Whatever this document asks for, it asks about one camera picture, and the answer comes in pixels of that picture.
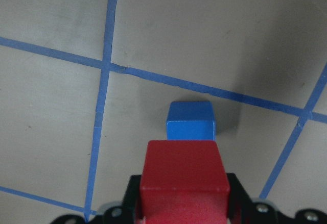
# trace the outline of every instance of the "cube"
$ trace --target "cube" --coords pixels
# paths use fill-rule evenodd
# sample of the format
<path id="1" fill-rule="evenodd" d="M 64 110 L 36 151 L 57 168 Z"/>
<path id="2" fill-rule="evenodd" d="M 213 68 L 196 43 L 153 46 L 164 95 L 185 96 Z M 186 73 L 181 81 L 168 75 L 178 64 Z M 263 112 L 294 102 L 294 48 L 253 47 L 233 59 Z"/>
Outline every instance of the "cube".
<path id="1" fill-rule="evenodd" d="M 168 140 L 215 140 L 216 121 L 210 102 L 172 102 L 167 117 Z"/>
<path id="2" fill-rule="evenodd" d="M 214 141 L 150 141 L 140 196 L 146 224 L 226 224 L 229 183 Z"/>

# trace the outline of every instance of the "blue tape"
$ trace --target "blue tape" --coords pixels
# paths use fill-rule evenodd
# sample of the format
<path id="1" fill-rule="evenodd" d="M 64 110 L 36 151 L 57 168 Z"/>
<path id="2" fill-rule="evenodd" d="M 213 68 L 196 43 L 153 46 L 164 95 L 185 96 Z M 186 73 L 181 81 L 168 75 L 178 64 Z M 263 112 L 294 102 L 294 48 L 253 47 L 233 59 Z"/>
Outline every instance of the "blue tape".
<path id="1" fill-rule="evenodd" d="M 17 40 L 12 39 L 6 39 L 3 37 L 0 37 L 0 45 L 19 49 L 21 51 L 26 52 L 32 52 L 35 54 L 47 56 L 47 57 L 53 57 L 57 59 L 61 59 L 68 62 L 74 62 L 82 65 L 86 65 L 89 67 L 95 67 L 95 68 L 101 68 L 102 62 L 96 59 L 83 57 L 67 52 L 58 51 L 56 49 L 50 49 L 43 46 L 35 45 L 35 44 L 28 44 Z"/>
<path id="2" fill-rule="evenodd" d="M 13 189 L 10 189 L 10 188 L 7 188 L 7 187 L 1 187 L 0 186 L 0 191 L 10 193 L 10 194 L 13 194 L 13 195 L 17 195 L 17 196 L 20 196 L 20 197 L 29 198 L 31 200 L 36 200 L 36 201 L 43 202 L 43 203 L 46 203 L 46 204 L 55 205 L 55 206 L 58 206 L 58 207 L 70 209 L 70 210 L 75 210 L 75 211 L 79 211 L 79 212 L 84 211 L 84 208 L 79 207 L 79 206 L 70 205 L 70 204 L 67 204 L 67 203 L 60 202 L 60 201 L 51 200 L 51 199 L 46 198 L 46 197 L 40 197 L 40 196 L 29 194 L 29 193 L 26 193 L 26 192 L 13 190 Z"/>
<path id="3" fill-rule="evenodd" d="M 312 110 L 316 106 L 316 104 L 319 100 L 319 97 L 321 96 L 321 94 L 326 86 L 326 83 L 327 83 L 327 65 L 325 65 L 325 67 L 315 85 L 315 88 L 313 89 L 313 91 L 308 99 L 308 102 L 307 102 L 305 108 L 303 109 L 303 112 L 302 112 L 300 118 L 298 119 L 298 121 L 296 123 L 296 126 L 295 126 L 290 138 L 288 139 L 288 141 L 287 141 L 281 155 L 279 156 L 263 190 L 261 191 L 260 198 L 266 198 L 268 196 L 271 188 L 273 187 L 281 170 L 283 169 L 283 166 L 285 165 L 288 157 L 290 156 L 308 119 L 312 119 L 312 120 L 320 119 L 320 122 L 325 121 L 325 119 L 327 117 L 326 115 L 312 113 Z"/>
<path id="4" fill-rule="evenodd" d="M 290 156 L 292 149 L 294 148 L 306 122 L 307 122 L 307 119 L 305 119 L 305 118 L 300 118 L 298 120 L 295 128 L 292 131 L 290 138 L 288 139 L 281 155 L 279 156 L 272 172 L 270 173 L 270 176 L 269 176 L 263 190 L 261 191 L 259 198 L 266 198 L 268 196 L 268 194 L 269 194 L 272 186 L 276 182 L 277 177 L 279 176 L 283 166 L 285 165 L 288 157 Z"/>
<path id="5" fill-rule="evenodd" d="M 201 85 L 190 81 L 180 80 L 177 78 L 172 78 L 169 76 L 148 72 L 136 68 L 122 67 L 111 63 L 110 70 L 117 73 L 130 74 L 139 77 L 141 79 L 155 81 L 166 85 L 178 86 L 180 88 L 187 89 L 187 90 L 192 90 L 201 93 L 208 93 L 213 96 L 217 96 L 217 97 L 221 97 L 221 98 L 225 98 L 232 101 L 241 102 L 261 108 L 266 108 L 274 111 L 284 112 L 295 116 L 301 116 L 303 113 L 303 109 L 301 108 L 284 105 L 281 103 L 276 103 L 265 99 L 256 98 L 249 95 L 243 95 L 243 94 L 239 94 L 219 88 L 214 88 L 211 86 Z"/>
<path id="6" fill-rule="evenodd" d="M 327 115 L 320 114 L 320 113 L 312 113 L 312 120 L 321 122 L 321 123 L 327 123 Z"/>
<path id="7" fill-rule="evenodd" d="M 312 112 L 312 110 L 314 109 L 314 107 L 316 106 L 316 104 L 318 102 L 320 95 L 322 94 L 322 92 L 326 86 L 326 82 L 327 82 L 327 64 L 323 68 L 321 75 L 315 85 L 315 88 L 313 89 L 313 91 L 309 97 L 309 100 L 305 106 L 306 111 Z"/>
<path id="8" fill-rule="evenodd" d="M 87 188 L 86 188 L 86 196 L 85 196 L 85 204 L 84 204 L 84 217 L 87 221 L 89 220 L 89 216 L 92 213 L 94 213 L 94 211 L 91 210 L 91 206 L 92 206 L 94 184 L 95 184 L 96 173 L 97 173 L 103 112 L 104 112 L 104 106 L 106 102 L 108 82 L 109 82 L 116 5 L 117 5 L 117 0 L 108 0 L 103 57 L 102 57 L 103 66 L 101 69 L 101 76 L 100 76 L 95 125 L 93 131 L 92 151 L 91 151 L 90 167 L 88 172 L 88 180 L 87 180 Z"/>
<path id="9" fill-rule="evenodd" d="M 95 210 L 91 210 L 91 215 L 97 215 L 97 212 Z"/>

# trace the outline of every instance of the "blue tape line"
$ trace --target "blue tape line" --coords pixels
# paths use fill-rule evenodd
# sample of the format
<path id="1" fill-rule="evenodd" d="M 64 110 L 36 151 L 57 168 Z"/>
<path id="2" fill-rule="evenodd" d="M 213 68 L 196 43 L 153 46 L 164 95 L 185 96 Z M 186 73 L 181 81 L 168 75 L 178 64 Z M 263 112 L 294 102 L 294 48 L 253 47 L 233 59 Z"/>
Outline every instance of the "blue tape line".
<path id="1" fill-rule="evenodd" d="M 263 190 L 260 193 L 259 198 L 266 198 L 274 185 L 275 181 L 277 180 L 277 177 L 279 176 L 283 166 L 285 165 L 288 157 L 290 156 L 292 149 L 294 148 L 302 130 L 307 120 L 305 118 L 300 118 L 295 126 L 295 128 L 292 131 L 292 134 L 290 138 L 288 139 L 281 155 L 279 156 L 272 172 L 270 173 L 270 176 L 263 188 Z"/>
<path id="2" fill-rule="evenodd" d="M 51 199 L 46 198 L 46 197 L 40 197 L 40 196 L 29 194 L 29 193 L 26 193 L 26 192 L 21 192 L 21 191 L 17 191 L 17 190 L 14 190 L 14 189 L 10 189 L 10 188 L 7 188 L 7 187 L 1 187 L 0 186 L 0 191 L 10 193 L 10 194 L 13 194 L 13 195 L 17 195 L 17 196 L 20 196 L 20 197 L 29 198 L 31 200 L 36 200 L 36 201 L 43 202 L 43 203 L 46 203 L 46 204 L 55 205 L 55 206 L 58 206 L 58 207 L 70 209 L 70 210 L 75 210 L 75 211 L 79 211 L 79 212 L 84 211 L 84 208 L 79 207 L 79 206 L 70 205 L 70 204 L 63 203 L 63 202 L 56 201 L 56 200 L 51 200 Z"/>
<path id="3" fill-rule="evenodd" d="M 47 47 L 35 45 L 35 44 L 28 44 L 17 40 L 6 39 L 0 37 L 0 45 L 7 46 L 14 49 L 19 49 L 21 51 L 31 52 L 47 57 L 53 57 L 57 59 L 61 59 L 68 62 L 74 62 L 82 65 L 86 65 L 89 67 L 101 68 L 102 62 L 96 59 L 83 57 L 67 52 L 58 51 L 56 49 L 50 49 Z"/>
<path id="4" fill-rule="evenodd" d="M 312 120 L 321 123 L 327 123 L 327 115 L 320 113 L 312 113 Z"/>
<path id="5" fill-rule="evenodd" d="M 317 113 L 312 113 L 312 110 L 316 106 L 319 97 L 321 96 L 321 93 L 323 92 L 325 86 L 327 83 L 327 65 L 325 65 L 316 85 L 313 89 L 308 102 L 303 109 L 302 115 L 298 119 L 296 126 L 288 139 L 281 155 L 279 156 L 263 190 L 260 193 L 260 198 L 266 198 L 273 187 L 274 183 L 276 182 L 281 170 L 283 169 L 283 166 L 285 165 L 288 157 L 290 156 L 292 149 L 294 148 L 304 126 L 306 125 L 306 122 L 308 119 L 321 119 L 323 121 L 323 118 L 326 118 L 325 115 L 320 115 Z"/>
<path id="6" fill-rule="evenodd" d="M 91 215 L 97 215 L 97 212 L 95 210 L 91 210 Z"/>
<path id="7" fill-rule="evenodd" d="M 232 101 L 241 102 L 261 108 L 266 108 L 274 111 L 284 112 L 295 116 L 301 116 L 301 114 L 303 113 L 303 109 L 301 108 L 284 105 L 281 103 L 276 103 L 276 102 L 268 101 L 261 98 L 256 98 L 249 95 L 243 95 L 243 94 L 239 94 L 239 93 L 235 93 L 232 91 L 227 91 L 211 86 L 201 85 L 190 81 L 172 78 L 169 76 L 148 72 L 136 68 L 122 67 L 111 63 L 110 70 L 117 73 L 130 74 L 139 77 L 141 79 L 155 81 L 166 85 L 178 86 L 180 88 L 187 89 L 187 90 L 192 90 L 201 93 L 208 93 L 213 96 L 217 96 L 217 97 L 221 97 L 221 98 L 225 98 Z"/>
<path id="8" fill-rule="evenodd" d="M 89 216 L 92 214 L 91 206 L 99 157 L 103 112 L 109 82 L 116 5 L 117 0 L 108 0 L 102 60 L 103 66 L 101 69 L 100 76 L 100 86 L 98 92 L 96 117 L 93 131 L 92 151 L 84 204 L 84 216 L 87 221 L 89 220 Z"/>

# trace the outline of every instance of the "screw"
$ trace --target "screw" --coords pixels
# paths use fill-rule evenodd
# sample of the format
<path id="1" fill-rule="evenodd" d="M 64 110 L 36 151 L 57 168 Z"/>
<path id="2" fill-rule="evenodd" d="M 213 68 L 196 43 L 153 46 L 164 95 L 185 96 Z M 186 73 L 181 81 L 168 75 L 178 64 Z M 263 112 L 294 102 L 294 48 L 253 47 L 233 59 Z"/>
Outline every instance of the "screw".
<path id="1" fill-rule="evenodd" d="M 269 211 L 269 208 L 267 205 L 264 204 L 257 204 L 256 210 L 258 210 L 260 213 L 267 213 Z"/>
<path id="2" fill-rule="evenodd" d="M 315 212 L 307 211 L 305 213 L 305 218 L 309 221 L 318 221 L 318 215 Z"/>
<path id="3" fill-rule="evenodd" d="M 122 210 L 120 208 L 114 208 L 111 212 L 112 217 L 119 217 L 122 214 Z"/>
<path id="4" fill-rule="evenodd" d="M 67 221 L 65 221 L 65 224 L 76 224 L 76 220 L 73 218 L 68 219 Z"/>

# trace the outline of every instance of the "gray floor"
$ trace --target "gray floor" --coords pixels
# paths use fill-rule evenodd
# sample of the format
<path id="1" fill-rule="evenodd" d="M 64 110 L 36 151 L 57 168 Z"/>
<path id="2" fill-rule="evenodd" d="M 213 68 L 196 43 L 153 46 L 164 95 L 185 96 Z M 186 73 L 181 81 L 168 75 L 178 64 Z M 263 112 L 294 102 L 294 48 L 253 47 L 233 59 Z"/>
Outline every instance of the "gray floor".
<path id="1" fill-rule="evenodd" d="M 0 37 L 102 60 L 106 11 L 107 0 L 0 0 Z M 0 222 L 83 215 L 57 202 L 84 208 L 101 70 L 0 44 Z M 327 0 L 118 0 L 112 46 L 127 73 L 295 111 L 326 65 Z M 147 142 L 166 138 L 172 101 L 213 103 L 226 171 L 260 195 L 298 116 L 130 74 L 110 72 L 92 210 L 119 201 L 142 173 Z M 313 113 L 327 114 L 326 89 Z M 268 195 L 288 215 L 327 212 L 327 119 L 308 118 Z"/>

